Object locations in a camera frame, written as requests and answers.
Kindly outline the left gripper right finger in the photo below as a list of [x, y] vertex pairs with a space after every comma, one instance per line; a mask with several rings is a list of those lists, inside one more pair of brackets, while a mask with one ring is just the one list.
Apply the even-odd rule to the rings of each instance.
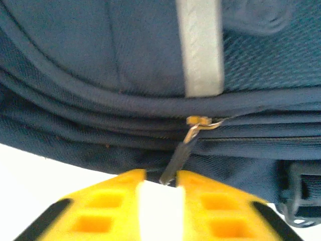
[[301, 240], [257, 196], [191, 171], [178, 171], [184, 190], [183, 240]]

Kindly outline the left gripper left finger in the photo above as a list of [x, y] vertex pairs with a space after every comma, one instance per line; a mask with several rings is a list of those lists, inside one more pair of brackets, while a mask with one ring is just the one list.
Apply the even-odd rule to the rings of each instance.
[[140, 240], [139, 187], [134, 169], [70, 193], [50, 205], [16, 240]]

